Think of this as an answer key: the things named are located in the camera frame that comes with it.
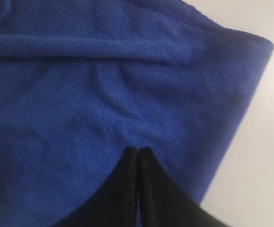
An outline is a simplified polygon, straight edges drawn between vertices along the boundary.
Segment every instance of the white surface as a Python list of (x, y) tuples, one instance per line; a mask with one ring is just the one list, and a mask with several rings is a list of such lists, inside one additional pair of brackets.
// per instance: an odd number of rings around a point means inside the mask
[[(186, 2), (274, 43), (274, 0)], [(233, 227), (274, 227), (274, 53), (202, 207)]]

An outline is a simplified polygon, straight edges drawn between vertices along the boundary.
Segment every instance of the blue fabric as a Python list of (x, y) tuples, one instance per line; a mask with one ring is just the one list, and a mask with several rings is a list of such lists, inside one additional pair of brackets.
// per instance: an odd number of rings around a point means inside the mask
[(0, 227), (59, 221), (126, 145), (200, 202), (272, 49), (179, 0), (0, 0)]

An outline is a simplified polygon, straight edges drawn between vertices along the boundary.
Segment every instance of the fabric texture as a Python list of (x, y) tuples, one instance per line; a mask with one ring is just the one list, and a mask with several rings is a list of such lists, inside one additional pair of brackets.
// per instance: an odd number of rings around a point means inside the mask
[(58, 222), (127, 145), (200, 202), (272, 50), (179, 0), (0, 0), (0, 227)]

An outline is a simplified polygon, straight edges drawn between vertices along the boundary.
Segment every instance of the blue towel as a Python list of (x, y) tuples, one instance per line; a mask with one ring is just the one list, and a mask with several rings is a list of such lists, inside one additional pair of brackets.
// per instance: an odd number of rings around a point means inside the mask
[(180, 0), (0, 0), (0, 227), (64, 218), (127, 145), (200, 202), (272, 50)]

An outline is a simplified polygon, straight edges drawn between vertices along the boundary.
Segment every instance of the black object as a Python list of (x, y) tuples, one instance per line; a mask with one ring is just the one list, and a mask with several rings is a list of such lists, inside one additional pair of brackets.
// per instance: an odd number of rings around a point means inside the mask
[(53, 227), (227, 227), (165, 173), (150, 148), (127, 147), (113, 172), (80, 208)]

